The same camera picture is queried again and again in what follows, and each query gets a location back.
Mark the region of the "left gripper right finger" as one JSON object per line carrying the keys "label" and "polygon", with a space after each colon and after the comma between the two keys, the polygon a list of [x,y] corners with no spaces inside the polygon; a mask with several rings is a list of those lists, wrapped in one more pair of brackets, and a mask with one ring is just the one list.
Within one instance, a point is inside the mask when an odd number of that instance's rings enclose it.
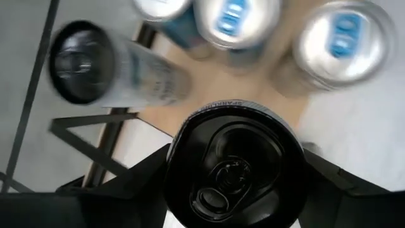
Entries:
{"label": "left gripper right finger", "polygon": [[310,173],[301,228],[405,228],[405,191],[388,191],[305,149]]}

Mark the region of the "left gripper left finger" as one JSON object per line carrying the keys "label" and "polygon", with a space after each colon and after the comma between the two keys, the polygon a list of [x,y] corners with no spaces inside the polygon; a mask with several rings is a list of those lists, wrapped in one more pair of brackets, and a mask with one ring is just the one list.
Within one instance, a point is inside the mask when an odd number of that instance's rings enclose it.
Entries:
{"label": "left gripper left finger", "polygon": [[169,147],[162,146],[100,186],[80,187],[76,179],[56,191],[82,197],[86,228],[163,228],[167,213],[163,181]]}

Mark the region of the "white slim beverage can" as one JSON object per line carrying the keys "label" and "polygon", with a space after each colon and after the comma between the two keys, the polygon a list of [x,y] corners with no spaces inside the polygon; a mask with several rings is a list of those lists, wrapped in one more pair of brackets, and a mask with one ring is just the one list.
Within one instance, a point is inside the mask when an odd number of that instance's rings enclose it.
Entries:
{"label": "white slim beverage can", "polygon": [[166,163],[165,201],[185,228],[290,228],[308,195],[301,143],[252,101],[221,100],[192,113]]}

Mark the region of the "white Celsius can palm print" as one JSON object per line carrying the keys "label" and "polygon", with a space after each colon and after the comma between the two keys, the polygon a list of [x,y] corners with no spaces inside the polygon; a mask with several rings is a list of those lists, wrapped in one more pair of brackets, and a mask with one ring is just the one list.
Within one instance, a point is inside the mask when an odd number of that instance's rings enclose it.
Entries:
{"label": "white Celsius can palm print", "polygon": [[186,69],[87,20],[58,30],[48,72],[59,95],[75,105],[168,106],[187,99],[192,89]]}

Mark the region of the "silver blue Red Bull can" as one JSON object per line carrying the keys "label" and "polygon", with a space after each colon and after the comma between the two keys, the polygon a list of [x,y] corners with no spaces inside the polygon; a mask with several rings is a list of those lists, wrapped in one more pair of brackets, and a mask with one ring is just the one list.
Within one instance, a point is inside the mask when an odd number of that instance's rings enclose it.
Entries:
{"label": "silver blue Red Bull can", "polygon": [[194,0],[197,29],[234,69],[254,66],[282,15],[283,0]]}
{"label": "silver blue Red Bull can", "polygon": [[338,0],[315,8],[271,76],[286,97],[336,91],[372,79],[396,48],[390,15],[370,1]]}
{"label": "silver blue Red Bull can", "polygon": [[193,0],[132,0],[144,21],[183,49],[206,43],[197,30]]}

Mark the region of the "wooden shelf board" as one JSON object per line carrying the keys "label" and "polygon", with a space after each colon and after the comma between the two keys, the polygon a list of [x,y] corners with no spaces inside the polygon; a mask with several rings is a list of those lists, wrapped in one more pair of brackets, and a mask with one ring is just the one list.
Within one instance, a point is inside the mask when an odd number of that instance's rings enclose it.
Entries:
{"label": "wooden shelf board", "polygon": [[165,36],[158,34],[153,51],[162,54],[192,74],[192,90],[186,101],[175,106],[149,107],[140,112],[140,118],[174,136],[182,122],[202,106],[222,99],[245,99],[260,103],[280,115],[294,129],[308,105],[308,97],[287,98],[275,90],[268,78],[276,61],[286,51],[291,33],[279,30],[270,40],[263,62],[247,74],[234,74],[216,60],[196,61],[189,58]]}

